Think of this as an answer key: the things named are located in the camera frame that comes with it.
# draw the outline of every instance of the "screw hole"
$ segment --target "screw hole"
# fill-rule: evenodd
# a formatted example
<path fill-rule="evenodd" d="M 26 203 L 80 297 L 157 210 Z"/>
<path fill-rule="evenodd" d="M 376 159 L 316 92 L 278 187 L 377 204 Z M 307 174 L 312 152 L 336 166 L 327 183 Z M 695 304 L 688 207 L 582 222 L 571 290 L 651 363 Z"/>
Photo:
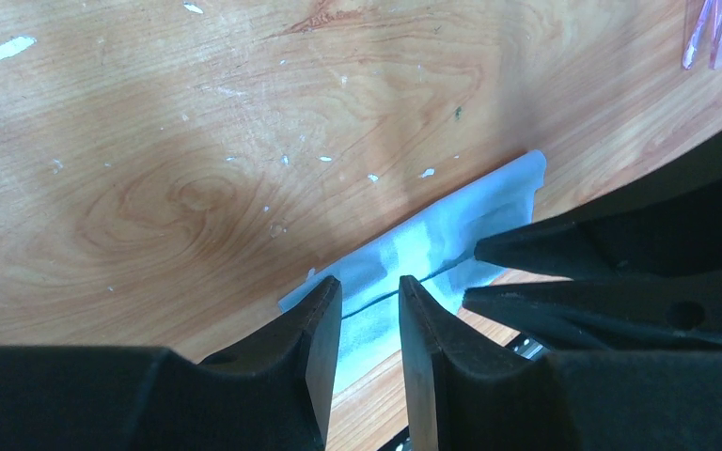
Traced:
<path fill-rule="evenodd" d="M 689 331 L 704 322 L 704 307 L 690 301 L 675 303 L 666 312 L 666 322 L 674 329 Z"/>
<path fill-rule="evenodd" d="M 215 352 L 214 354 L 210 355 L 209 357 L 206 357 L 203 359 L 203 362 L 201 362 L 201 365 L 224 365 L 224 364 L 231 364 L 233 362 L 236 362 L 239 360 L 239 357 L 236 354 L 232 354 L 230 352 L 225 352 L 223 350 L 219 350 L 218 352 Z"/>

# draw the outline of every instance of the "wooden table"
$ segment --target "wooden table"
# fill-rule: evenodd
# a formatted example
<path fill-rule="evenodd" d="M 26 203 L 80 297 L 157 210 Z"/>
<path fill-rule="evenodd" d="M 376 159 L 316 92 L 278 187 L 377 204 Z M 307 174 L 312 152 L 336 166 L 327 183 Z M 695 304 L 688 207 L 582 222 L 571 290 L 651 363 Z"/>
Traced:
<path fill-rule="evenodd" d="M 722 70 L 680 67 L 697 14 L 0 0 L 0 44 L 36 40 L 0 59 L 0 343 L 199 359 L 275 318 L 310 268 L 526 149 L 549 163 L 538 219 L 612 190 L 722 129 Z M 332 448 L 404 425 L 397 361 L 337 396 Z"/>

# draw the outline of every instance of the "blue cloth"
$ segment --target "blue cloth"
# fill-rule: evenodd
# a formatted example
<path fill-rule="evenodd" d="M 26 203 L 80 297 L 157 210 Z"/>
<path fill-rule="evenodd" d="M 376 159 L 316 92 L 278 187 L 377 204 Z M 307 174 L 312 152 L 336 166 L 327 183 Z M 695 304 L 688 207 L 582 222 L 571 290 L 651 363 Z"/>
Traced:
<path fill-rule="evenodd" d="M 334 392 L 357 381 L 400 349 L 398 285 L 413 275 L 457 314 L 467 288 L 490 284 L 504 270 L 478 262 L 475 244 L 528 224 L 543 185 L 546 159 L 528 152 L 341 258 L 279 303 L 286 312 L 327 275 L 342 285 L 342 322 Z"/>

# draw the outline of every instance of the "light blue fabric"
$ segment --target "light blue fabric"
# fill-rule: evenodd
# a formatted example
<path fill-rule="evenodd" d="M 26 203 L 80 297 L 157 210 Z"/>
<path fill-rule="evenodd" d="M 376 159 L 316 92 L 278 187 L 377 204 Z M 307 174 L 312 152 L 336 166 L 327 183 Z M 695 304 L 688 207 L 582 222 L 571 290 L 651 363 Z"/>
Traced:
<path fill-rule="evenodd" d="M 478 262 L 475 244 L 528 224 L 546 159 L 533 150 L 438 200 L 375 241 L 310 277 L 279 303 L 286 312 L 327 275 L 342 285 L 341 336 L 334 392 L 345 389 L 400 349 L 397 290 L 413 275 L 453 314 L 467 288 L 504 270 Z"/>

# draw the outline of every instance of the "dark stain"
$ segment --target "dark stain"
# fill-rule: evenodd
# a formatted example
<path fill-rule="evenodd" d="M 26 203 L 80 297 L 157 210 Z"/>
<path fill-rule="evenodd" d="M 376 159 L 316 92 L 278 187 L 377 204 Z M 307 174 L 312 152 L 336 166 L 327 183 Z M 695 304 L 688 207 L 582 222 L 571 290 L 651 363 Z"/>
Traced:
<path fill-rule="evenodd" d="M 335 1 L 336 0 L 318 0 L 312 6 L 311 11 L 309 11 L 308 17 L 273 36 L 279 37 L 294 33 L 306 33 L 319 30 L 320 28 L 326 28 L 329 25 L 341 25 L 356 19 L 363 19 L 364 14 L 367 13 L 363 8 L 353 11 L 332 11 L 331 6 Z"/>

